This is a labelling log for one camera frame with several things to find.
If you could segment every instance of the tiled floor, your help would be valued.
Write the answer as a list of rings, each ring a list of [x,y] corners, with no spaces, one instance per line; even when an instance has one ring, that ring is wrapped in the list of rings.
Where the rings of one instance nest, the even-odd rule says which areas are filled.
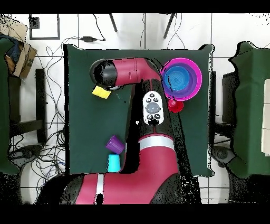
[[[64,114],[64,67],[63,59],[61,59],[62,51],[58,48],[65,39],[67,43],[72,43],[82,49],[139,49],[140,40],[141,47],[144,48],[144,29],[143,14],[114,14],[114,19],[118,32],[113,30],[112,23],[108,14],[96,14],[98,25],[105,42],[85,43],[82,41],[67,38],[74,36],[93,36],[101,39],[101,35],[95,24],[95,18],[92,14],[60,14],[60,40],[30,40],[29,30],[26,36],[26,42],[38,50],[38,57],[35,58],[30,74],[27,79],[23,80],[21,87],[21,116],[22,121],[35,119],[35,80],[34,72],[36,68],[48,67],[60,60],[49,69],[49,76],[56,81],[62,88],[49,79],[49,84],[52,93],[49,89],[49,84],[46,84],[46,91],[50,96],[59,99],[58,109]],[[56,36],[56,14],[40,14],[40,30],[33,31],[33,37]],[[163,35],[166,29],[170,15],[162,14],[147,14],[146,17],[146,49],[166,49],[168,42],[174,35],[174,27],[176,30],[181,22],[178,35],[182,39],[185,48],[188,50],[197,50],[203,44],[213,44],[215,46],[213,70],[217,71],[217,96],[216,96],[216,114],[222,114],[222,75],[234,71],[234,67],[228,61],[236,52],[237,43],[240,41],[252,41],[257,47],[264,47],[270,42],[270,29],[268,25],[269,19],[262,14],[177,14],[175,26],[175,18],[169,30],[167,38],[164,40]],[[13,14],[13,19],[16,19],[29,27],[28,15]],[[169,49],[183,49],[182,42],[175,35],[170,41]],[[51,51],[54,53],[54,58],[51,60]],[[63,122],[54,118],[55,105],[53,100],[47,96],[47,122],[54,122],[51,128],[48,129],[48,136],[63,128]],[[216,136],[215,141],[223,140],[224,138]],[[19,145],[35,144],[37,139],[35,132],[24,135],[24,140]],[[56,144],[54,136],[50,145]],[[65,153],[61,152],[59,156],[62,159]],[[28,164],[22,174],[21,193],[23,200],[34,202],[37,196],[38,188],[43,184],[40,180],[42,175],[39,164],[35,162]],[[43,162],[41,167],[47,167],[48,164]],[[201,187],[202,203],[227,203],[229,194],[228,174],[225,169],[220,168],[215,160],[211,160],[211,169],[214,171],[214,176],[210,178],[199,177]]]

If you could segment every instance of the purple cup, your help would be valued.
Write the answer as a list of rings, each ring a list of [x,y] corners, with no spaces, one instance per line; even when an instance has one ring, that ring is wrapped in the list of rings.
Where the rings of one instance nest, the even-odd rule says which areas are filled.
[[[119,155],[124,150],[124,144],[115,135],[113,135],[107,142],[106,148]]]

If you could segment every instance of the gray button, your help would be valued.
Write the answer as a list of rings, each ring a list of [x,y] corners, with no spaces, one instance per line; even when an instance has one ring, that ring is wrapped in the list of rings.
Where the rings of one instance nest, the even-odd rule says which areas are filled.
[[[146,111],[150,114],[155,114],[159,112],[160,108],[156,102],[150,102],[146,106]]]
[[[160,118],[160,115],[159,115],[159,114],[155,114],[155,115],[154,115],[154,118],[155,118],[156,120],[158,120],[158,119]]]

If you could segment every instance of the blue bowl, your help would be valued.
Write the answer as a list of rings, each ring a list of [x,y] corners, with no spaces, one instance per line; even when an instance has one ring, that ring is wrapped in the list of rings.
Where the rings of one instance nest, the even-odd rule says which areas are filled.
[[[165,73],[165,84],[174,91],[185,89],[189,82],[189,73],[182,66],[173,66]]]

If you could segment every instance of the red cup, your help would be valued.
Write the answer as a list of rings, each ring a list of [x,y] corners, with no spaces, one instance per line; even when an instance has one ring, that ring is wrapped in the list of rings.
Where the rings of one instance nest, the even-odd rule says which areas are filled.
[[[173,99],[168,101],[168,109],[170,112],[178,113],[183,109],[183,107],[184,103],[182,101],[175,101]]]

